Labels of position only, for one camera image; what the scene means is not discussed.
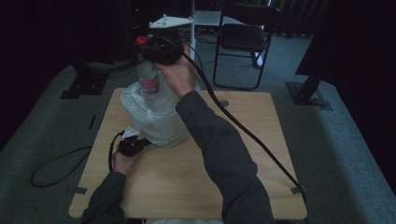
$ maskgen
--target gray carpet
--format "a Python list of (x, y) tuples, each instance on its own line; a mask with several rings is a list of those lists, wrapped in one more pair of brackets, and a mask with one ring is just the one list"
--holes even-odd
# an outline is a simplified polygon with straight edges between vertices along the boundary
[[(214, 40), (213, 36), (202, 38)], [(275, 36), (262, 84), (256, 90), (269, 92), (274, 98), (296, 174), (307, 188), (307, 219), (318, 224), (395, 223), (395, 195), (335, 87), (325, 82), (319, 86), (332, 106), (330, 111), (295, 105), (290, 98), (286, 82), (305, 81), (306, 77), (295, 76), (294, 72), (309, 43), (309, 38)], [(198, 42), (196, 50), (211, 81), (215, 46)], [(219, 65), (222, 71), (219, 76), (228, 75), (222, 81), (248, 83), (252, 73), (258, 73), (257, 69), (243, 65), (241, 59), (228, 59), (228, 62), (228, 65)], [(238, 67), (231, 68), (236, 62)], [(243, 81), (233, 77), (234, 71)], [(45, 189), (32, 187), (30, 175), (44, 161), (92, 145), (112, 92), (131, 85), (136, 77), (133, 70), (113, 72), (102, 95), (61, 100), (62, 92), (69, 88), (75, 75), (68, 66), (53, 79), (0, 153), (2, 224), (78, 223), (78, 219), (68, 215), (68, 207), (85, 162), (66, 180)], [(40, 172), (37, 181), (57, 180), (68, 173), (84, 153), (57, 161)], [(295, 220), (293, 223), (305, 222)]]

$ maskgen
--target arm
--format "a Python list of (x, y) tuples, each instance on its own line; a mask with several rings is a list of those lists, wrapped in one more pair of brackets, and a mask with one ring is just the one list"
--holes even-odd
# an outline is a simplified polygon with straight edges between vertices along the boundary
[[(184, 46), (184, 50), (190, 55), (190, 48)], [(177, 113), (202, 150), (205, 169), (221, 192), (223, 221), (275, 223), (256, 163), (233, 125), (217, 116), (194, 91), (193, 66), (183, 57), (172, 65), (156, 65), (180, 98)]]
[(91, 196), (89, 207), (84, 210), (80, 223), (124, 223), (125, 217), (119, 203), (126, 177), (139, 155), (128, 158), (117, 152), (113, 156), (113, 172), (110, 172), (102, 184)]
[(84, 210), (80, 223), (124, 223), (119, 203), (125, 181), (125, 175), (110, 172), (91, 196), (89, 207)]

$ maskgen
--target black cable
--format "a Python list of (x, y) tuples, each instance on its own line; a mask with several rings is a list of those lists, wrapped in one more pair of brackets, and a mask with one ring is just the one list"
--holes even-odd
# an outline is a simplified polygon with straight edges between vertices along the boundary
[(116, 139), (119, 136), (122, 136), (124, 134), (125, 131), (122, 131), (120, 133), (117, 133), (116, 136), (114, 136), (113, 141), (111, 141), (110, 144), (110, 150), (108, 151), (108, 170), (110, 172), (113, 171), (113, 147), (114, 147), (114, 142), (116, 142)]
[(204, 72), (198, 67), (198, 65), (194, 62), (193, 59), (190, 58), (189, 55), (187, 55), (183, 49), (180, 49), (177, 45), (175, 45), (172, 41), (168, 40), (167, 38), (161, 36), (161, 39), (165, 40), (166, 42), (170, 43), (173, 45), (176, 49), (178, 49), (182, 55), (195, 67), (195, 69), (198, 72), (198, 75), (201, 77), (202, 81), (206, 85), (207, 92), (209, 93), (209, 96), (212, 98), (213, 102), (218, 106), (218, 108), (223, 112), (236, 126), (238, 126), (242, 131), (244, 131), (250, 138), (252, 138), (254, 141), (256, 141), (262, 149), (268, 154), (268, 156), (276, 163), (276, 165), (283, 171), (283, 173), (289, 178), (291, 182), (299, 189), (303, 196), (303, 200), (305, 202), (305, 193), (303, 188), (300, 186), (300, 184), (297, 182), (297, 180), (294, 179), (294, 177), (286, 170), (286, 168), (280, 163), (280, 161), (274, 156), (274, 154), (270, 151), (270, 149), (256, 136), (254, 135), (249, 129), (247, 129), (241, 122), (239, 122), (224, 106), (221, 104), (219, 99), (216, 97), (216, 94), (213, 92), (212, 87), (210, 86), (209, 81), (207, 80)]
[[(89, 149), (89, 151), (83, 156), (83, 158), (77, 163), (77, 165), (76, 165), (67, 175), (65, 175), (65, 176), (62, 177), (61, 179), (59, 179), (59, 180), (57, 180), (57, 181), (55, 181), (55, 182), (53, 182), (53, 183), (49, 183), (49, 184), (37, 184), (37, 183), (35, 182), (35, 174), (36, 174), (39, 170), (41, 170), (44, 166), (46, 166), (46, 165), (48, 165), (48, 164), (50, 164), (50, 163), (53, 163), (53, 162), (55, 162), (55, 161), (58, 161), (58, 160), (60, 160), (60, 159), (62, 159), (62, 158), (64, 158), (64, 157), (66, 157), (66, 156), (68, 156), (68, 155), (71, 155), (71, 154), (75, 153), (75, 152), (78, 152), (78, 151), (81, 151), (81, 150), (84, 150), (84, 149), (87, 149), (87, 148)], [(71, 152), (68, 152), (68, 153), (66, 153), (66, 154), (63, 154), (62, 156), (56, 157), (56, 158), (54, 158), (54, 159), (52, 159), (52, 160), (49, 160), (49, 161), (46, 161), (46, 162), (40, 164), (40, 165), (39, 165), (37, 168), (35, 168), (34, 171), (32, 172), (32, 174), (31, 174), (31, 176), (30, 176), (30, 183), (32, 184), (32, 186), (34, 186), (34, 187), (36, 187), (36, 188), (47, 188), (47, 187), (54, 186), (54, 185), (60, 183), (61, 181), (65, 180), (67, 177), (69, 177), (69, 176), (78, 168), (78, 166), (90, 155), (91, 149), (92, 149), (92, 147), (81, 147), (81, 148), (78, 148), (78, 149), (73, 150), (73, 151), (71, 151)]]
[(192, 51), (194, 51), (194, 54), (197, 56), (197, 58), (198, 58), (198, 61), (199, 61), (199, 65), (201, 66), (201, 70), (203, 70), (204, 71), (204, 67), (202, 66), (202, 61), (201, 61), (201, 58), (199, 57), (199, 54), (197, 53), (197, 51), (189, 44), (189, 43), (186, 43), (186, 42), (183, 42), (183, 44), (185, 44), (185, 45), (187, 45), (187, 46), (189, 46), (190, 47), (190, 49), (192, 49)]

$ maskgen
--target black handheld device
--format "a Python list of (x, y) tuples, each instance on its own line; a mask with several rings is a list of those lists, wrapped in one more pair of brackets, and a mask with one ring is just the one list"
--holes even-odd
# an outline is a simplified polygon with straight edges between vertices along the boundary
[(146, 145), (149, 144), (149, 140), (146, 138), (137, 139), (137, 136), (127, 137), (120, 141), (119, 152), (127, 157), (132, 157), (137, 153), (141, 152)]
[(145, 43), (134, 43), (134, 48), (143, 58), (153, 63), (172, 64), (181, 56), (183, 45), (177, 28), (150, 29)]

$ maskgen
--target wooden table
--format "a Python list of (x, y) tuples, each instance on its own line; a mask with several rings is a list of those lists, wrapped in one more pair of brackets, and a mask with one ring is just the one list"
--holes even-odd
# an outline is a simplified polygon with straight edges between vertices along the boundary
[[(108, 173), (107, 154), (116, 133), (133, 126), (120, 102), (123, 89), (116, 89), (108, 105), (103, 123), (78, 186), (87, 189), (76, 193), (69, 214), (81, 217), (93, 192)], [(247, 91), (215, 91), (238, 120), (267, 145), (278, 160), (295, 177), (286, 142), (270, 94)], [(201, 95), (220, 116), (225, 117), (206, 91)], [(259, 167), (258, 177), (268, 191), (274, 217), (304, 219), (306, 208), (301, 194), (260, 146), (240, 131)], [(201, 149), (189, 135), (172, 148), (146, 149), (134, 172), (127, 179), (121, 206), (127, 217), (147, 218), (220, 218), (222, 197), (209, 179)]]

